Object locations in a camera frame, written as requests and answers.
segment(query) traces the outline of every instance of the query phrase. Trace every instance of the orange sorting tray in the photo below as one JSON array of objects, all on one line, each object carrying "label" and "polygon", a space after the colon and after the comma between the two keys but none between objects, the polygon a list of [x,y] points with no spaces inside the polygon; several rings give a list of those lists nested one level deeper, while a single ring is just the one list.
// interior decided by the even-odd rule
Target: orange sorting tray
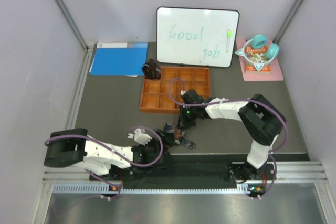
[{"label": "orange sorting tray", "polygon": [[[143,80],[140,111],[178,114],[179,106],[168,95],[170,81],[176,77],[183,80],[185,90],[194,89],[204,99],[211,96],[209,68],[161,67],[160,80]],[[172,96],[179,102],[181,90],[181,83],[175,81]]]}]

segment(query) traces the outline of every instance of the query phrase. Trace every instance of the pink mat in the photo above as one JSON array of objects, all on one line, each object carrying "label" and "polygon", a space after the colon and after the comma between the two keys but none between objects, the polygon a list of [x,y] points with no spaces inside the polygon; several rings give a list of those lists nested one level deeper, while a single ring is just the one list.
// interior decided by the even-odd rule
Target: pink mat
[{"label": "pink mat", "polygon": [[[246,40],[244,39],[236,40],[237,49],[243,48],[245,42]],[[244,81],[283,81],[283,75],[277,58],[270,63],[270,74],[255,74],[245,72],[245,61],[242,56],[233,55],[233,57],[239,57],[241,72],[243,74]]]}]

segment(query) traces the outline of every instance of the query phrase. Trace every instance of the robotic arm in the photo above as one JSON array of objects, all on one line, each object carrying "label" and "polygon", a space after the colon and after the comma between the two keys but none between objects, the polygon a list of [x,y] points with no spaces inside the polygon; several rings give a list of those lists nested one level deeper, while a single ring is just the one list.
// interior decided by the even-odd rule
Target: robotic arm
[{"label": "robotic arm", "polygon": [[[223,101],[223,99],[219,98],[204,100],[193,89],[187,92],[182,91],[181,97],[186,104],[218,103]],[[271,107],[286,121],[284,116],[261,94],[254,95],[251,100]],[[264,107],[251,102],[228,102],[199,107],[180,106],[179,127],[190,128],[196,125],[195,120],[197,118],[224,118],[243,122],[253,139],[251,150],[244,166],[244,169],[249,170],[250,175],[258,174],[258,170],[265,165],[269,151],[282,130],[282,124],[275,115]]]},{"label": "robotic arm", "polygon": [[[132,138],[139,143],[138,146],[133,147],[121,147],[98,140],[88,141],[85,138],[92,137],[87,135],[88,131],[85,129],[54,132],[50,135],[51,138],[62,138],[62,136],[65,138],[47,144],[48,150],[44,165],[47,167],[78,167],[90,170],[98,176],[111,175],[112,177],[117,175],[120,169],[129,170],[132,173],[143,173],[150,168],[166,168],[170,162],[170,153],[166,151],[167,146],[171,143],[171,139],[168,138],[172,136],[169,134],[162,135],[159,130],[155,130],[155,132],[161,135],[164,149],[159,161],[148,168],[138,168],[130,163],[147,164],[154,161],[160,153],[159,142],[152,141],[152,137],[147,135],[144,129],[136,129],[134,134],[128,135],[128,138]],[[66,137],[69,135],[84,137]]]}]

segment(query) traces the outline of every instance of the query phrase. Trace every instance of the dark gray table surface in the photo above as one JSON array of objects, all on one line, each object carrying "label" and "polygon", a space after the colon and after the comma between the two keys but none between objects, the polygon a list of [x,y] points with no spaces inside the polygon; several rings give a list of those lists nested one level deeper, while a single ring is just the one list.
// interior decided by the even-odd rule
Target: dark gray table surface
[{"label": "dark gray table surface", "polygon": [[[156,59],[156,43],[149,43],[148,59]],[[246,82],[237,56],[229,68],[211,68],[212,95],[238,99],[263,94],[287,119],[289,141],[279,153],[306,153],[287,87],[284,81]],[[91,76],[88,73],[76,127],[88,129],[89,135],[106,143],[120,146],[135,144],[127,138],[127,130],[136,125],[163,129],[165,122],[177,123],[176,114],[140,112],[143,77]],[[275,147],[284,137],[282,132]],[[184,146],[171,148],[171,153],[248,153],[251,137],[244,125],[231,120],[198,120],[197,126],[187,130],[186,138],[196,143],[189,150]]]}]

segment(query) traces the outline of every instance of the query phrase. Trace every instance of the metal floor panel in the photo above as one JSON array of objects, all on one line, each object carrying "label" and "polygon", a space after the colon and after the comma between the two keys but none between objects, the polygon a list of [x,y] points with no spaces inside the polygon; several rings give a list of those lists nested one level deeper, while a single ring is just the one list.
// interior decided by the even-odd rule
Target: metal floor panel
[{"label": "metal floor panel", "polygon": [[111,202],[90,198],[61,218],[50,210],[56,204],[62,213],[84,197],[53,195],[45,224],[326,223],[314,184],[276,184],[263,200],[225,194],[127,194]]}]

